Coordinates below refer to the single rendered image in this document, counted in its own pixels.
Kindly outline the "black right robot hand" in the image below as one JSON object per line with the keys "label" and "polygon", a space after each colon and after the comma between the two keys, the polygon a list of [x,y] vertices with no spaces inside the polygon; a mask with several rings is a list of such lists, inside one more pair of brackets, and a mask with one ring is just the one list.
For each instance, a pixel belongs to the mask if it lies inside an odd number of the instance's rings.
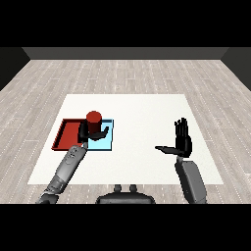
{"label": "black right robot hand", "polygon": [[181,118],[175,122],[176,146],[156,146],[157,150],[165,154],[173,154],[182,158],[189,158],[192,153],[192,140],[188,134],[188,123],[186,118]]}

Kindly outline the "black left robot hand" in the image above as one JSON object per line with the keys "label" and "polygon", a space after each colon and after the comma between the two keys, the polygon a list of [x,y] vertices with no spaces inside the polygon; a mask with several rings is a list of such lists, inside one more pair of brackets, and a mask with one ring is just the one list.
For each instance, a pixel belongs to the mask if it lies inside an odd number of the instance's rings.
{"label": "black left robot hand", "polygon": [[101,132],[90,133],[88,130],[87,120],[84,120],[80,123],[78,127],[77,142],[84,143],[84,142],[87,142],[88,139],[97,141],[99,139],[105,138],[108,131],[109,131],[109,128],[106,126],[105,129]]}

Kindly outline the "red can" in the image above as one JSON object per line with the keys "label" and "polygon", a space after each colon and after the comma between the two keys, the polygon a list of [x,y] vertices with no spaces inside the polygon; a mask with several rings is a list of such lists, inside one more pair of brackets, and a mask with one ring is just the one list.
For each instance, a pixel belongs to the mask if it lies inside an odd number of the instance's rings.
{"label": "red can", "polygon": [[102,116],[97,111],[91,111],[86,115],[88,130],[90,133],[100,132],[102,124]]}

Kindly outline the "red shallow open box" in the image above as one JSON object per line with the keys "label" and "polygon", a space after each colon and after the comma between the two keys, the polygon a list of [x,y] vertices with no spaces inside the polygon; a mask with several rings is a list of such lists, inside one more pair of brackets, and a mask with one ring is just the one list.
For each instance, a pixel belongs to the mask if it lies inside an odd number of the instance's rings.
{"label": "red shallow open box", "polygon": [[51,147],[54,151],[68,151],[72,146],[80,146],[78,128],[82,119],[63,119]]}

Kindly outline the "light blue shallow open box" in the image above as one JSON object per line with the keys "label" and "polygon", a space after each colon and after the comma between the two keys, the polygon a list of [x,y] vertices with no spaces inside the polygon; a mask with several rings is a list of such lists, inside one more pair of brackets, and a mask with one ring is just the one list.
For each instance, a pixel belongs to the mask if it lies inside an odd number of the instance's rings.
{"label": "light blue shallow open box", "polygon": [[112,150],[114,121],[112,119],[103,120],[101,124],[101,130],[104,130],[106,127],[108,127],[109,130],[105,138],[101,138],[97,141],[88,139],[89,151],[111,151]]}

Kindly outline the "dark grey robot body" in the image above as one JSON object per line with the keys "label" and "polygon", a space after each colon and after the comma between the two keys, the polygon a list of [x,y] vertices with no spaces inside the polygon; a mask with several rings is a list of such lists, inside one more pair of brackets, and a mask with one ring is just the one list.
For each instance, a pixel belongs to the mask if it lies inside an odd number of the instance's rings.
{"label": "dark grey robot body", "polygon": [[122,192],[122,186],[116,184],[114,191],[99,196],[96,204],[155,204],[155,200],[150,195],[139,193],[135,184],[129,186],[129,192]]}

